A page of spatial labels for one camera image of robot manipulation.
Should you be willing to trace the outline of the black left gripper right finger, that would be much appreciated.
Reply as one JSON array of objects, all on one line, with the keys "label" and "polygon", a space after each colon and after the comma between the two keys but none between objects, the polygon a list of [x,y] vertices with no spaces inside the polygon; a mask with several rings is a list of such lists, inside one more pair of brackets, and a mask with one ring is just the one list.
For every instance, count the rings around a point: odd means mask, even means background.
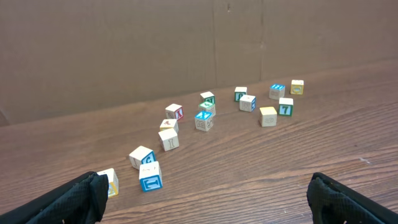
[{"label": "black left gripper right finger", "polygon": [[397,223],[397,214],[321,172],[312,175],[307,202],[314,224]]}]

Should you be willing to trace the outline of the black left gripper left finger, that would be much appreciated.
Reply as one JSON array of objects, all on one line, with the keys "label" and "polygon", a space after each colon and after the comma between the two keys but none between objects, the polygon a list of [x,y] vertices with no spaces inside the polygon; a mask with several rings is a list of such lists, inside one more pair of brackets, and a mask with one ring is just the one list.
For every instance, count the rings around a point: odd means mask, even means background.
[{"label": "black left gripper left finger", "polygon": [[89,171],[3,215],[1,223],[100,222],[108,200],[108,176]]}]

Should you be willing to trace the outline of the wooden block yellow top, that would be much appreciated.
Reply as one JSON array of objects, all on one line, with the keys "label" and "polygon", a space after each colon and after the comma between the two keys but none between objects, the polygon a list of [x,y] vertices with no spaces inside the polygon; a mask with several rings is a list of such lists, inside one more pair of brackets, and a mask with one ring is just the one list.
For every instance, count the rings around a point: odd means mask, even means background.
[{"label": "wooden block yellow top", "polygon": [[276,126],[277,124],[277,111],[273,106],[261,107],[260,109],[260,124],[262,127]]}]

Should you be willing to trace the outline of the wooden block letter I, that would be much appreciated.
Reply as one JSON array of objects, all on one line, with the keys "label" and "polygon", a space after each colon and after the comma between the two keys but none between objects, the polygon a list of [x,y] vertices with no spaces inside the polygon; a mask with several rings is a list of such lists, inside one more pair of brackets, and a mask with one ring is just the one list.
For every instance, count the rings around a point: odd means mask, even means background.
[{"label": "wooden block letter I", "polygon": [[178,134],[173,128],[160,131],[159,137],[164,151],[169,151],[179,147]]}]

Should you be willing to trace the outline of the wooden block green 7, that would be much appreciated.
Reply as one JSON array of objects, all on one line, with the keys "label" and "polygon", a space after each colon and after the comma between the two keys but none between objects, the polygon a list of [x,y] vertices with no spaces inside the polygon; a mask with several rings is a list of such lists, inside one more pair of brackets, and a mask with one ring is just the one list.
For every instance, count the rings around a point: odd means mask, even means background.
[{"label": "wooden block green 7", "polygon": [[280,98],[278,115],[292,116],[294,110],[294,100],[292,98]]}]

